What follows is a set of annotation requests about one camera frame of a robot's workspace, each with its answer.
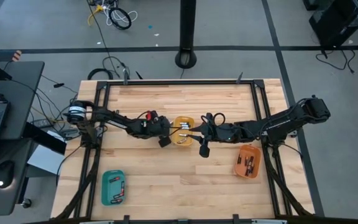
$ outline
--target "sticker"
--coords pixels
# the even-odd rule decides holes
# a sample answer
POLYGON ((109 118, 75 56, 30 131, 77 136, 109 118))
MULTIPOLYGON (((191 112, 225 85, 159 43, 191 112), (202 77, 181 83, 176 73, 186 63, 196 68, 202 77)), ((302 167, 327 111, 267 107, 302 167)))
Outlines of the sticker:
POLYGON ((119 124, 119 123, 114 122, 114 121, 109 121, 108 123, 109 123, 109 124, 112 124, 112 125, 114 125, 115 127, 118 127, 118 128, 122 128, 122 129, 126 129, 126 128, 127 128, 127 126, 122 125, 122 124, 119 124))
POLYGON ((85 108, 82 108, 80 106, 71 106, 70 109, 68 109, 69 113, 73 113, 73 115, 78 115, 81 117, 85 117, 85 108))

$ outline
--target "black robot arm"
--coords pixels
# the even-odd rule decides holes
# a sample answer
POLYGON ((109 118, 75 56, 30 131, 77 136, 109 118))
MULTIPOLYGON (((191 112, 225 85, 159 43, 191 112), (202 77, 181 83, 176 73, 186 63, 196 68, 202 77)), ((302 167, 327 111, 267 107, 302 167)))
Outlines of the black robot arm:
POLYGON ((208 142, 240 143, 258 140, 266 135, 270 144, 276 144, 287 138, 287 134, 296 131, 303 125, 325 122, 330 112, 322 99, 305 98, 291 106, 289 109, 259 121, 240 121, 235 123, 216 124, 215 118, 223 116, 217 113, 214 116, 207 113, 202 116, 203 124, 190 131, 201 132, 204 136, 189 135, 200 144, 200 155, 209 156, 208 142))
POLYGON ((80 130, 83 136, 88 136, 91 142, 97 142, 96 133, 94 133, 94 124, 96 122, 105 122, 114 125, 118 128, 124 129, 129 135, 140 138, 148 139, 151 137, 160 138, 160 146, 164 147, 171 143, 169 139, 170 123, 164 116, 158 116, 156 111, 145 112, 146 118, 130 119, 126 116, 120 115, 117 111, 110 111, 101 106, 96 106, 89 101, 74 101, 68 113, 67 121, 74 124, 80 130), (86 108, 92 108, 93 117, 86 118, 86 108))

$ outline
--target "pole base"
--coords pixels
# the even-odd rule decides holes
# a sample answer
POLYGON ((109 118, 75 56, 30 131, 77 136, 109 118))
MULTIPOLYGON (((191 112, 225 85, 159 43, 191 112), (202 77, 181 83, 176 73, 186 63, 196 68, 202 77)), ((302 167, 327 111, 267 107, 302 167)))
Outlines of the pole base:
POLYGON ((194 50, 183 50, 180 49, 175 57, 175 63, 178 67, 186 69, 192 68, 196 65, 197 57, 194 50))

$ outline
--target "cable bundle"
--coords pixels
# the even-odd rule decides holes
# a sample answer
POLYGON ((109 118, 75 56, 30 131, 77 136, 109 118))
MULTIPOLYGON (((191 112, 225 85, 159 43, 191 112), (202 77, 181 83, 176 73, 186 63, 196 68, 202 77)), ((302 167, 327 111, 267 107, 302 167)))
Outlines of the cable bundle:
POLYGON ((131 11, 127 13, 125 10, 119 8, 119 0, 102 0, 102 8, 104 15, 106 15, 106 25, 115 26, 117 29, 126 30, 129 29, 132 25, 132 22, 137 19, 137 12, 131 11), (130 14, 135 14, 135 18, 131 19, 130 14), (122 21, 127 24, 127 26, 122 26, 118 22, 122 21))

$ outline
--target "caster wheel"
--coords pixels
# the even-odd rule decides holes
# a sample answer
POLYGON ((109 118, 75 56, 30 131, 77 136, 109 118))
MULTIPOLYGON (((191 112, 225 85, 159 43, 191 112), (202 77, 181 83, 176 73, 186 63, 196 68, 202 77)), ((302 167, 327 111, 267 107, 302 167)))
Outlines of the caster wheel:
POLYGON ((23 208, 29 208, 31 207, 31 200, 30 199, 23 199, 23 202, 21 203, 22 207, 23 208))

